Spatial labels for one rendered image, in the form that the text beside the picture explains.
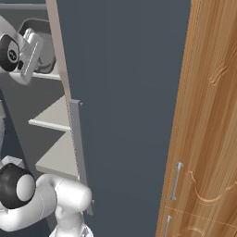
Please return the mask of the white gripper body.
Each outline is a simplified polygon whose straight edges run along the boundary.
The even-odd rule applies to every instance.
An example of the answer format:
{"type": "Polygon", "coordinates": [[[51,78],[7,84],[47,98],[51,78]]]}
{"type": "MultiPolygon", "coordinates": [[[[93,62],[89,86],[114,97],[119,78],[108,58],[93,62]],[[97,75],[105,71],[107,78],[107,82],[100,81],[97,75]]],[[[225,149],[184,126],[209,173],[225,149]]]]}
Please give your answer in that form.
{"type": "Polygon", "coordinates": [[[28,84],[31,81],[32,73],[34,72],[41,51],[44,46],[44,41],[33,29],[28,28],[23,36],[25,44],[22,50],[23,67],[20,70],[20,77],[23,84],[28,84]]]}

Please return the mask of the grey rounded container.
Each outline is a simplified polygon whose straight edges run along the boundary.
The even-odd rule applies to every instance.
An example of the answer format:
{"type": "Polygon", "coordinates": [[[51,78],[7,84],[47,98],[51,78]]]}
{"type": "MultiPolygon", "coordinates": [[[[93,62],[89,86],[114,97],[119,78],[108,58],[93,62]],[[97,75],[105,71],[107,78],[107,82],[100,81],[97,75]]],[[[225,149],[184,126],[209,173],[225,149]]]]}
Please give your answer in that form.
{"type": "Polygon", "coordinates": [[[44,19],[25,19],[19,28],[19,33],[24,35],[25,31],[31,28],[41,36],[44,46],[35,68],[36,73],[49,74],[53,71],[56,64],[56,55],[53,44],[50,23],[44,19]]]}

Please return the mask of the pale fridge shelf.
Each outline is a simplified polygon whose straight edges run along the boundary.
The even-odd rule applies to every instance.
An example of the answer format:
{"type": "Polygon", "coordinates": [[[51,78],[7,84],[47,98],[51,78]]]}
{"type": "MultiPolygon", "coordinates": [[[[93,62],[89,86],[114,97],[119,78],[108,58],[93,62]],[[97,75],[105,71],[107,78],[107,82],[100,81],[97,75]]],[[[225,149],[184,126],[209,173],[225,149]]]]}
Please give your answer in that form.
{"type": "Polygon", "coordinates": [[[61,81],[60,76],[58,74],[51,74],[51,73],[50,74],[43,74],[43,73],[33,72],[32,77],[61,81]]]}
{"type": "Polygon", "coordinates": [[[65,132],[40,158],[35,167],[42,173],[55,174],[67,179],[77,180],[79,173],[71,133],[69,131],[65,132]]]}
{"type": "Polygon", "coordinates": [[[57,131],[70,131],[66,98],[62,96],[35,118],[29,120],[34,126],[57,131]]]}

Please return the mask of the grey fridge body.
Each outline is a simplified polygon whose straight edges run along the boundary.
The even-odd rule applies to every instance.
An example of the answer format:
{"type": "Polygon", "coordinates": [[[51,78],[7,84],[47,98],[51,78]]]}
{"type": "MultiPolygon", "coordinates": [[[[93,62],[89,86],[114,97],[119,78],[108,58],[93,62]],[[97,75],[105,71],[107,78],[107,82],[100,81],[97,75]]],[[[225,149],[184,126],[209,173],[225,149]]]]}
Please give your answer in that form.
{"type": "MultiPolygon", "coordinates": [[[[26,19],[48,19],[45,4],[32,5],[19,0],[0,0],[0,15],[15,29],[19,29],[26,19]]],[[[0,74],[0,100],[6,111],[6,135],[2,155],[22,159],[36,178],[41,173],[36,170],[35,164],[64,133],[33,126],[29,120],[63,94],[63,85],[58,80],[34,78],[30,84],[21,85],[9,75],[0,74]]]]}

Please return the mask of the dark slate fridge door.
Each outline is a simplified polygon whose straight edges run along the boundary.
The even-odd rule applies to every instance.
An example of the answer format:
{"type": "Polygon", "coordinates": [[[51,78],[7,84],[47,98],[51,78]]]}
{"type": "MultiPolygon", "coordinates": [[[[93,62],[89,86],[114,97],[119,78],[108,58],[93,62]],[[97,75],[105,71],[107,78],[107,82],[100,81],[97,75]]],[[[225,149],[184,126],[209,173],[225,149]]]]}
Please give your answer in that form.
{"type": "Polygon", "coordinates": [[[45,0],[81,131],[94,237],[155,237],[193,0],[45,0]]]}

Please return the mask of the tall wooden cabinet door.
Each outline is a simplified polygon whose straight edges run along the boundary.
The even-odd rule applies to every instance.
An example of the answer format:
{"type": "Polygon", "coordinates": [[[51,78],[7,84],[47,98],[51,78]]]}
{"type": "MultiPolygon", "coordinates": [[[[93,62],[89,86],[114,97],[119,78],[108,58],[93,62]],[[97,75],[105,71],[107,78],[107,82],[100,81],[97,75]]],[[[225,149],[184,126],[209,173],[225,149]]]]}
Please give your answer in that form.
{"type": "Polygon", "coordinates": [[[157,225],[165,207],[237,227],[237,0],[192,2],[157,225]]]}

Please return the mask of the small wooden cabinet door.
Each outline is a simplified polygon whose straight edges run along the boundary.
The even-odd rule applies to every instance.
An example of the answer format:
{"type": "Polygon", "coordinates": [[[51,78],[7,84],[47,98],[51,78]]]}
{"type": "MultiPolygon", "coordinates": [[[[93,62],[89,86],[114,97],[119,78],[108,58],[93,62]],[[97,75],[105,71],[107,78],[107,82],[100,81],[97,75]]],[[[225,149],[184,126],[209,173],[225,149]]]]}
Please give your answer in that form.
{"type": "Polygon", "coordinates": [[[170,207],[165,207],[163,219],[157,225],[156,237],[164,235],[166,215],[172,216],[167,237],[237,237],[236,226],[198,217],[170,207]]]}

